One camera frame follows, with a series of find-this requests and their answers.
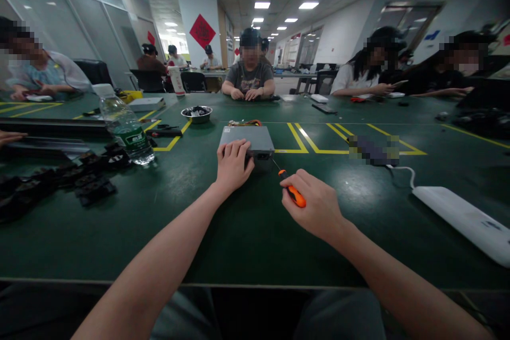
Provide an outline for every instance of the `black shirt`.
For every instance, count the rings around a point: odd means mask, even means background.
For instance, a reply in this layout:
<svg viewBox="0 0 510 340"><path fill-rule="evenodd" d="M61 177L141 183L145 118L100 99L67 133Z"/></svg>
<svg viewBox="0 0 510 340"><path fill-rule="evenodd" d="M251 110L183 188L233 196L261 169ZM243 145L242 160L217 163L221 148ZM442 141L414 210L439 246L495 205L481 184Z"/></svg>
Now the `black shirt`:
<svg viewBox="0 0 510 340"><path fill-rule="evenodd" d="M424 94L448 88L464 88L464 76L456 70L439 73L432 65L421 65L403 73L399 80L409 80L395 91L407 95Z"/></svg>

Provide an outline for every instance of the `plastic water bottle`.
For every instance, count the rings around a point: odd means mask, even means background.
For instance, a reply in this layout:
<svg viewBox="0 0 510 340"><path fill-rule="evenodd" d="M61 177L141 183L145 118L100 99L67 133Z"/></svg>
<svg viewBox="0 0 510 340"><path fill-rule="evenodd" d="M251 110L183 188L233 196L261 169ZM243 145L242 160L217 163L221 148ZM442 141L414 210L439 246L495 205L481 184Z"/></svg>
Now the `plastic water bottle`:
<svg viewBox="0 0 510 340"><path fill-rule="evenodd" d="M97 84L92 87L101 98L99 108L108 132L137 165L152 162L154 151L135 113L115 95L110 84Z"/></svg>

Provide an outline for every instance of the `screwdriver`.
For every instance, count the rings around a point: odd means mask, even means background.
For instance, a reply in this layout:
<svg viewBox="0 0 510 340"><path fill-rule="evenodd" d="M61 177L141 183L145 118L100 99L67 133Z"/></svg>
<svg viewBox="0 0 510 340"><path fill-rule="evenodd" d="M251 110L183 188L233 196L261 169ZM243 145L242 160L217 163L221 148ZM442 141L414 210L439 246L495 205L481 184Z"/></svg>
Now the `screwdriver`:
<svg viewBox="0 0 510 340"><path fill-rule="evenodd" d="M278 166L274 159L273 162L275 163L276 167L278 167L278 175L280 176L280 178L282 180L287 179L288 178L287 171L280 169L280 167ZM299 191L296 190L294 186L287 186L286 189L288 195L292 198L296 205L298 205L299 207L307 206L307 201L305 200L305 198L303 198L301 194L299 194Z"/></svg>

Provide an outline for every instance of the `red diamond decoration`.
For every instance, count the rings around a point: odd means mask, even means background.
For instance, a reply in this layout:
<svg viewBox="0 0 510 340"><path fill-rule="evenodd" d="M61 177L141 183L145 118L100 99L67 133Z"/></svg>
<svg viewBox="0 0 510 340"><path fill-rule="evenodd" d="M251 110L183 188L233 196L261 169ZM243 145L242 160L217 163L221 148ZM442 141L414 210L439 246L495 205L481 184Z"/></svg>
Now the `red diamond decoration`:
<svg viewBox="0 0 510 340"><path fill-rule="evenodd" d="M202 17L201 14L198 15L195 23L191 27L190 35L198 42L198 44L202 48L206 48L216 35L214 29L211 28L209 23Z"/></svg>

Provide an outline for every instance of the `red object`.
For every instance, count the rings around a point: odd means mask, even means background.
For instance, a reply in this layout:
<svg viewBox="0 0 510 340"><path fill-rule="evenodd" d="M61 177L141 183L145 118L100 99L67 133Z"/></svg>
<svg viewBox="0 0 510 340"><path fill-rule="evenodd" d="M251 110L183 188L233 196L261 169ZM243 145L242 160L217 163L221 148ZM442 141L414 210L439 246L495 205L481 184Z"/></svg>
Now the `red object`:
<svg viewBox="0 0 510 340"><path fill-rule="evenodd" d="M195 23L191 27L190 35L198 42L198 44L202 48L206 48L206 45L210 44L213 40L213 37L216 35L214 29L211 28L209 23L202 17L201 14L198 15Z"/></svg>
<svg viewBox="0 0 510 340"><path fill-rule="evenodd" d="M154 36L152 35L151 32L147 31L147 39L149 40L149 42L154 45L156 43L156 39L154 38Z"/></svg>

